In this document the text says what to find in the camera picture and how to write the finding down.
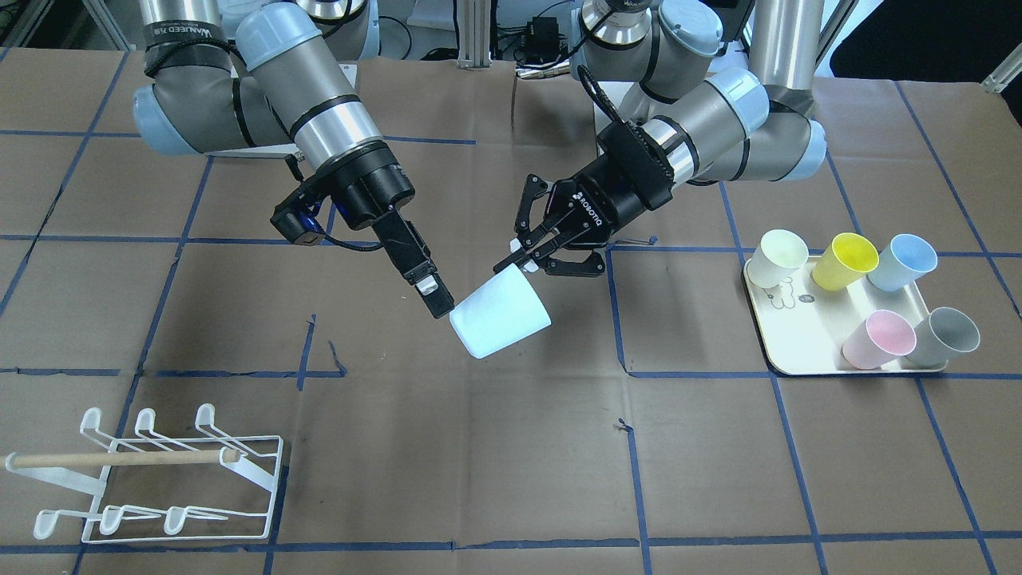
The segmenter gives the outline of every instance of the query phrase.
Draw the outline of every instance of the wooden rod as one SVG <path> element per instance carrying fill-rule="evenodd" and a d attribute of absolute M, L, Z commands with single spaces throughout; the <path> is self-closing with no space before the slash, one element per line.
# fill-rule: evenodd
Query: wooden rod
<path fill-rule="evenodd" d="M 237 449 L 227 449 L 224 461 L 236 464 L 241 459 Z M 187 464 L 219 464 L 220 449 L 199 451 L 121 451 L 117 453 L 46 453 L 11 459 L 11 469 L 75 468 L 102 466 L 180 466 Z"/>

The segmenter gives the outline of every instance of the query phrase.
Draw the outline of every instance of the white cup rack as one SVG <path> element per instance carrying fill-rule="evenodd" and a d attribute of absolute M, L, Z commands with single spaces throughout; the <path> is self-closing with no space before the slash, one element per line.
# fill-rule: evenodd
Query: white cup rack
<path fill-rule="evenodd" d="M 195 429 L 205 437 L 171 438 L 154 431 L 156 414 L 150 409 L 139 412 L 135 421 L 135 438 L 120 439 L 99 430 L 102 412 L 92 408 L 82 418 L 79 428 L 81 434 L 93 443 L 106 450 L 104 453 L 75 453 L 22 456 L 11 453 L 5 460 L 7 471 L 31 477 L 39 481 L 52 483 L 60 487 L 73 489 L 92 495 L 89 511 L 75 510 L 43 510 L 36 516 L 33 536 L 36 539 L 46 539 L 53 534 L 56 522 L 60 517 L 81 518 L 85 520 L 82 530 L 82 542 L 85 543 L 125 543 L 141 541 L 179 541 L 197 539 L 263 539 L 270 534 L 270 522 L 273 516 L 274 504 L 277 498 L 277 485 L 280 481 L 281 454 L 284 440 L 277 435 L 264 436 L 231 436 L 217 428 L 214 424 L 216 411 L 210 403 L 199 406 L 195 414 Z M 257 451 L 252 445 L 276 448 L 270 452 Z M 263 460 L 264 466 L 259 466 L 253 460 Z M 153 509 L 133 505 L 107 505 L 100 510 L 103 494 L 106 491 L 110 468 L 118 466 L 139 465 L 196 465 L 218 464 L 245 481 L 254 484 L 269 492 L 269 504 L 265 511 L 241 512 L 206 508 L 200 506 Z M 272 464 L 273 474 L 267 472 Z M 92 477 L 66 467 L 102 466 L 99 477 Z M 250 520 L 235 521 L 244 525 L 247 533 L 230 533 L 232 518 L 256 518 L 263 520 L 262 532 L 254 533 Z M 162 533 L 155 528 L 151 536 L 111 537 L 93 539 L 98 525 L 99 532 L 104 536 L 115 535 L 122 522 L 125 521 L 161 521 Z M 225 522 L 223 529 L 218 529 L 216 535 L 181 535 L 186 524 L 199 521 Z"/>

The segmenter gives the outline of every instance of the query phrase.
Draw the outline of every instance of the plastic cup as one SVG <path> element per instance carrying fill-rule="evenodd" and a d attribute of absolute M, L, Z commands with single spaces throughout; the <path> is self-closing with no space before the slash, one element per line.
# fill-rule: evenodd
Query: plastic cup
<path fill-rule="evenodd" d="M 916 327 L 919 343 L 909 360 L 921 368 L 934 368 L 979 347 L 979 329 L 968 316 L 955 308 L 930 313 Z"/>
<path fill-rule="evenodd" d="M 772 229 L 759 239 L 745 273 L 749 281 L 769 290 L 805 265 L 808 258 L 809 248 L 798 234 Z"/>
<path fill-rule="evenodd" d="M 937 252 L 925 239 L 899 233 L 880 253 L 877 269 L 867 277 L 884 292 L 894 292 L 937 268 Z"/>
<path fill-rule="evenodd" d="M 812 280 L 824 290 L 837 292 L 875 270 L 879 258 L 869 239 L 857 233 L 839 233 L 812 268 Z"/>
<path fill-rule="evenodd" d="M 468 353 L 476 360 L 500 351 L 550 326 L 550 316 L 517 266 L 491 277 L 450 314 Z"/>
<path fill-rule="evenodd" d="M 841 355 L 858 370 L 874 370 L 916 349 L 916 332 L 901 315 L 878 309 L 841 346 Z"/>

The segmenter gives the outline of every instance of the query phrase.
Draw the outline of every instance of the blue cup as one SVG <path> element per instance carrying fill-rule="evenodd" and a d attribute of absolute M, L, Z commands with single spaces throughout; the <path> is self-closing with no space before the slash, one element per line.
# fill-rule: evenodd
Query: blue cup
<path fill-rule="evenodd" d="M 937 267 L 937 252 L 925 239 L 911 233 L 899 233 L 880 253 L 877 269 L 867 277 L 884 292 L 900 290 Z"/>

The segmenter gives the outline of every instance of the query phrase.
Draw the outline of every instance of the tray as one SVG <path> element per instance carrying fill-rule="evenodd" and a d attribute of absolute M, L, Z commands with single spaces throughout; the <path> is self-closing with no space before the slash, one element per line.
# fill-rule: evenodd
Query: tray
<path fill-rule="evenodd" d="M 896 312 L 917 326 L 930 310 L 916 282 L 896 292 L 878 290 L 863 278 L 840 292 L 828 292 L 809 275 L 820 255 L 780 285 L 763 290 L 749 281 L 742 269 L 745 290 L 759 329 L 766 358 L 788 376 L 833 376 L 847 374 L 930 374 L 946 368 L 920 368 L 899 357 L 876 370 L 856 370 L 841 356 L 841 344 L 860 324 L 878 309 Z"/>

